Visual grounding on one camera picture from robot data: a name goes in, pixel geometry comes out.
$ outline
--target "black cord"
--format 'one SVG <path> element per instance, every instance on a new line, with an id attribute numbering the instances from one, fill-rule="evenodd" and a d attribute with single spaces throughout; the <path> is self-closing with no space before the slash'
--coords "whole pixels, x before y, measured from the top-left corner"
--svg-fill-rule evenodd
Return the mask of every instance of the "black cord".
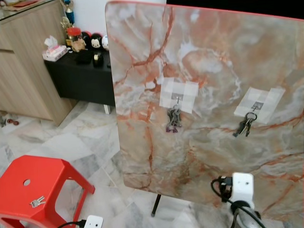
<path id="1" fill-rule="evenodd" d="M 59 226 L 58 228 L 62 228 L 62 227 L 65 227 L 65 226 L 71 225 L 71 224 L 76 224 L 76 225 L 78 225 L 78 222 L 67 222 L 67 223 L 65 223 L 65 224 L 62 224 L 62 225 Z"/>
<path id="2" fill-rule="evenodd" d="M 85 224 L 86 224 L 86 220 L 81 220 L 81 221 L 78 221 L 78 222 L 67 222 L 65 224 L 62 224 L 61 226 L 59 226 L 58 228 L 62 228 L 62 227 L 65 227 L 65 226 L 68 226 L 68 225 L 72 225 L 72 224 L 76 224 L 78 225 L 80 228 L 83 228 L 85 227 Z"/>
<path id="3" fill-rule="evenodd" d="M 231 224 L 230 228 L 234 228 L 235 227 L 236 222 L 237 222 L 237 217 L 238 217 L 238 209 L 236 210 L 236 212 L 233 215 L 233 221 L 232 221 L 232 224 Z"/>
<path id="4" fill-rule="evenodd" d="M 219 183 L 219 180 L 218 179 L 215 179 L 211 182 L 211 189 L 213 190 L 213 192 L 215 194 L 217 194 L 219 197 L 221 197 L 222 199 L 226 200 L 227 202 L 233 204 L 234 202 L 232 202 L 231 200 L 225 198 L 225 197 L 222 197 L 221 194 L 215 190 L 214 188 L 214 183 L 215 182 L 218 182 Z M 242 211 L 244 211 L 245 213 L 247 213 L 251 218 L 253 218 L 262 228 L 266 228 L 264 226 L 264 224 L 254 215 L 252 214 L 250 211 L 246 210 L 245 208 L 241 207 L 241 206 L 238 206 L 237 204 L 234 204 L 237 208 L 240 208 Z"/>

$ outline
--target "white wall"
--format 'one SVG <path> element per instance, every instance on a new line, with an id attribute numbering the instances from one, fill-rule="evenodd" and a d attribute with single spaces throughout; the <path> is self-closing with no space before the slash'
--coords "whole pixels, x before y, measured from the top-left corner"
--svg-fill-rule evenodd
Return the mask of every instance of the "white wall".
<path id="1" fill-rule="evenodd" d="M 110 0 L 74 0 L 75 26 L 82 31 L 106 33 L 105 5 Z M 136 0 L 166 3 L 166 0 Z"/>

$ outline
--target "key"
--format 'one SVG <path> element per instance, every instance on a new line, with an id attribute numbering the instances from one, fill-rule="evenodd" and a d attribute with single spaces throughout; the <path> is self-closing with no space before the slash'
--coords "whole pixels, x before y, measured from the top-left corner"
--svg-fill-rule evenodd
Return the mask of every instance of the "key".
<path id="1" fill-rule="evenodd" d="M 175 117 L 175 122 L 176 122 L 176 126 L 177 127 L 181 127 L 181 110 L 180 109 L 176 109 L 174 111 L 174 117 Z"/>
<path id="2" fill-rule="evenodd" d="M 253 119 L 251 119 L 251 121 L 247 124 L 246 137 L 248 137 L 248 135 L 249 135 L 249 133 L 250 133 L 250 128 L 251 128 L 252 122 L 254 122 Z"/>
<path id="3" fill-rule="evenodd" d="M 166 132 L 173 132 L 173 133 L 177 133 L 177 129 L 176 129 L 176 125 L 167 125 L 166 126 Z"/>
<path id="4" fill-rule="evenodd" d="M 237 129 L 237 132 L 233 133 L 234 137 L 238 137 L 239 134 L 242 134 L 242 132 L 244 131 L 244 129 L 246 128 L 246 122 L 247 122 L 247 118 L 245 120 L 243 120 L 242 122 L 239 123 L 239 127 Z"/>
<path id="5" fill-rule="evenodd" d="M 253 119 L 252 118 L 249 118 L 247 121 L 246 121 L 246 123 L 245 123 L 245 127 L 243 128 L 243 130 L 241 131 L 241 133 L 240 134 L 242 134 L 247 128 L 248 128 L 248 124 L 251 122 L 251 121 L 253 121 Z"/>
<path id="6" fill-rule="evenodd" d="M 169 119 L 170 119 L 170 121 L 171 121 L 171 119 L 172 119 L 171 109 L 168 109 L 167 115 L 168 115 L 168 117 L 169 117 Z"/>
<path id="7" fill-rule="evenodd" d="M 46 202 L 42 202 L 42 200 L 44 200 L 44 196 L 41 196 L 40 198 L 33 200 L 30 203 L 30 205 L 32 206 L 32 208 L 36 208 L 39 205 L 46 203 Z"/>

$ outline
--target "floor tile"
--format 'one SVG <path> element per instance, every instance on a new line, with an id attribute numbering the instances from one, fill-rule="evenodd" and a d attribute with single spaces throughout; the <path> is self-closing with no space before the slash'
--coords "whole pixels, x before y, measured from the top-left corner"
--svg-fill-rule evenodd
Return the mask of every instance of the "floor tile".
<path id="1" fill-rule="evenodd" d="M 55 136 L 61 134 L 61 129 L 59 129 L 53 121 L 50 120 L 40 120 L 41 128 L 43 131 L 48 133 L 50 136 Z"/>
<path id="2" fill-rule="evenodd" d="M 107 134 L 101 137 L 99 144 L 92 148 L 92 151 L 105 162 L 109 161 L 120 150 L 117 124 L 110 124 L 108 128 Z"/>
<path id="3" fill-rule="evenodd" d="M 157 194 L 136 190 L 131 198 L 145 216 L 150 217 Z M 155 218 L 172 222 L 190 202 L 168 196 L 161 196 Z"/>
<path id="4" fill-rule="evenodd" d="M 120 215 L 126 205 L 117 188 L 104 186 L 100 182 L 93 184 L 95 193 L 87 196 L 80 218 L 86 219 L 89 215 L 101 216 L 104 218 L 103 228 L 110 227 L 111 220 Z"/>
<path id="5" fill-rule="evenodd" d="M 229 207 L 226 204 L 215 208 L 203 204 L 191 203 L 183 213 L 190 218 L 195 228 L 228 228 L 231 226 L 233 219 Z"/>
<path id="6" fill-rule="evenodd" d="M 19 122 L 19 125 L 14 125 L 12 123 L 11 124 L 6 123 L 6 126 L 2 127 L 2 131 L 4 134 L 9 134 L 9 133 L 27 125 L 28 123 L 30 123 L 32 121 L 36 121 L 35 118 L 26 117 L 26 116 L 17 116 L 17 118 L 15 120 Z"/>
<path id="7" fill-rule="evenodd" d="M 29 151 L 40 147 L 51 137 L 50 134 L 42 129 L 40 120 L 34 120 L 8 134 L 7 144 L 15 158 L 18 158 Z"/>
<path id="8" fill-rule="evenodd" d="M 170 228 L 199 228 L 196 224 L 196 221 L 191 219 L 189 216 L 190 209 L 185 208 L 181 214 L 179 214 L 172 224 L 169 226 Z"/>
<path id="9" fill-rule="evenodd" d="M 154 228 L 135 203 L 112 219 L 111 226 L 105 228 Z"/>
<path id="10" fill-rule="evenodd" d="M 0 177 L 4 174 L 5 170 L 9 166 L 9 161 L 5 152 L 6 149 L 7 146 L 3 146 L 0 148 Z"/>
<path id="11" fill-rule="evenodd" d="M 98 187 L 115 187 L 112 179 L 109 175 L 105 172 L 103 168 L 99 168 L 96 172 L 94 172 L 89 178 L 89 182 Z"/>
<path id="12" fill-rule="evenodd" d="M 81 193 L 82 189 L 75 188 L 73 180 L 67 180 L 63 185 L 55 203 L 55 210 L 65 221 L 73 221 L 73 215 Z"/>
<path id="13" fill-rule="evenodd" d="M 115 183 L 115 186 L 119 189 L 123 199 L 128 200 L 130 203 L 132 200 L 130 200 L 129 197 L 134 192 L 134 189 L 124 185 L 122 163 L 122 155 L 120 152 L 118 152 L 111 158 L 109 162 L 105 164 L 104 170 L 108 173 L 110 178 Z"/>
<path id="14" fill-rule="evenodd" d="M 88 104 L 89 103 L 85 101 L 78 101 L 76 106 L 70 111 L 70 113 L 62 121 L 58 129 L 64 129 L 66 126 L 68 126 L 75 118 L 77 118 L 83 111 L 86 110 Z"/>
<path id="15" fill-rule="evenodd" d="M 75 135 L 71 133 L 57 135 L 35 148 L 27 155 L 61 158 L 68 162 L 86 157 L 93 152 Z"/>
<path id="16" fill-rule="evenodd" d="M 0 148 L 8 144 L 7 135 L 3 133 L 2 127 L 0 127 Z"/>
<path id="17" fill-rule="evenodd" d="M 107 115 L 105 113 L 84 111 L 66 126 L 63 132 L 101 139 L 112 130 L 112 126 L 115 124 L 117 124 L 115 113 Z"/>
<path id="18" fill-rule="evenodd" d="M 77 169 L 84 178 L 88 179 L 101 168 L 100 163 L 100 159 L 95 154 L 91 154 L 72 161 L 71 165 Z"/>

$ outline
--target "keychain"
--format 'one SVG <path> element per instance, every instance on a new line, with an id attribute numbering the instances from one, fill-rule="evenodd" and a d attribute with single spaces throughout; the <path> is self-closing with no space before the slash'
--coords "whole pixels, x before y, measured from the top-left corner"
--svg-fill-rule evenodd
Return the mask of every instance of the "keychain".
<path id="1" fill-rule="evenodd" d="M 251 107 L 252 112 L 249 112 L 245 115 L 245 118 L 242 122 L 239 123 L 239 127 L 236 132 L 233 133 L 234 137 L 238 137 L 240 134 L 242 134 L 245 130 L 246 131 L 246 137 L 250 134 L 250 127 L 252 122 L 254 122 L 257 119 L 257 114 L 255 113 L 255 110 L 261 110 L 263 106 L 263 103 L 261 102 L 255 102 L 255 104 Z"/>
<path id="2" fill-rule="evenodd" d="M 179 107 L 179 97 L 177 98 L 177 104 L 173 108 L 169 108 L 167 115 L 169 117 L 169 123 L 166 125 L 166 132 L 177 133 L 176 127 L 182 127 L 181 125 L 181 110 Z"/>

